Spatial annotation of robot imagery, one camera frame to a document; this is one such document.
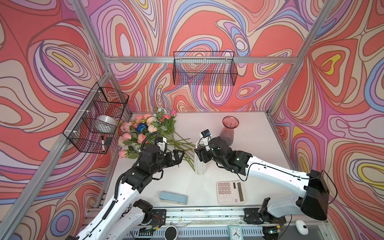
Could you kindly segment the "blue artificial rose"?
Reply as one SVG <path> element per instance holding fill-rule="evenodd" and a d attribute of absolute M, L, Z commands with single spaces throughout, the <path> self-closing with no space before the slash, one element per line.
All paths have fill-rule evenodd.
<path fill-rule="evenodd" d="M 143 130 L 145 130 L 147 127 L 148 127 L 147 124 L 145 124 L 145 123 L 140 123 L 140 124 L 138 125 L 138 127 L 136 128 L 136 132 L 139 133 L 139 134 L 141 134 L 141 133 L 143 132 Z"/>

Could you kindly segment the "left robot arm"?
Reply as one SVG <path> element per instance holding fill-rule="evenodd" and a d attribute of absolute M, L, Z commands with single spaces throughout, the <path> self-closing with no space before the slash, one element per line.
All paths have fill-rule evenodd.
<path fill-rule="evenodd" d="M 68 240 L 122 240 L 140 224 L 151 222 L 153 206 L 139 198 L 144 188 L 154 180 L 153 175 L 165 168 L 179 165 L 185 152 L 148 145 L 138 160 L 118 177 L 113 197 L 98 215 L 75 237 Z"/>

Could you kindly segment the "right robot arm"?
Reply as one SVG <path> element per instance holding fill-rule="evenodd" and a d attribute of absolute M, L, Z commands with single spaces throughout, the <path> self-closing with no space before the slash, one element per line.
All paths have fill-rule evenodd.
<path fill-rule="evenodd" d="M 318 221 L 327 220 L 328 206 L 332 201 L 324 171 L 305 173 L 279 167 L 250 153 L 232 150 L 220 137 L 201 138 L 194 151 L 200 162 L 214 161 L 220 169 L 238 177 L 244 176 L 244 181 L 250 177 L 259 178 L 291 192 L 291 195 L 277 199 L 265 198 L 259 210 L 260 216 L 280 218 L 304 214 Z"/>

